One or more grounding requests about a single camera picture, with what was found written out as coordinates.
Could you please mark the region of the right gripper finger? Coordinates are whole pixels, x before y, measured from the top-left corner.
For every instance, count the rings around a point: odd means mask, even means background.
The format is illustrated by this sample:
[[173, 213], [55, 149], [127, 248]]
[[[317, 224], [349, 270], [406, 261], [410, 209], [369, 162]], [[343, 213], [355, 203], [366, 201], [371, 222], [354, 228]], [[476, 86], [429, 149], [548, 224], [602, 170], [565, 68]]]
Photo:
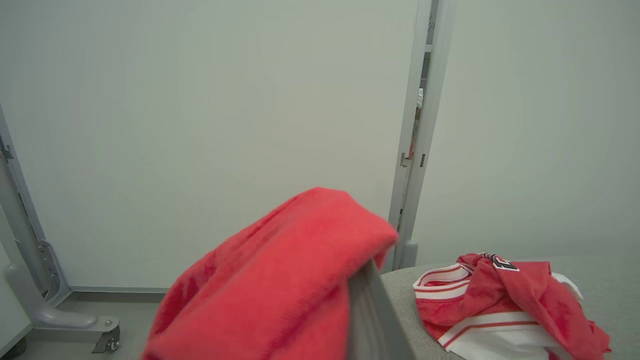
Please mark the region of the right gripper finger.
[[349, 278], [348, 290], [348, 360], [414, 360], [413, 348], [373, 259]]

